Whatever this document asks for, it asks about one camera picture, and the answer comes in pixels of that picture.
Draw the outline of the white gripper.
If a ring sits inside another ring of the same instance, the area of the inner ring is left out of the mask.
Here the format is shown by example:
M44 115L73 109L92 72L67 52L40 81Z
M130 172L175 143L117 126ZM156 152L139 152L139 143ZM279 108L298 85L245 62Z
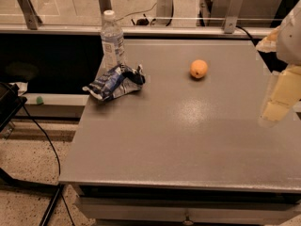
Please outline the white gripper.
M263 99L259 125L273 127L282 121L291 108L301 100L301 7L295 6L274 28L260 40L259 52L277 51L277 58L289 65L281 73L272 72Z

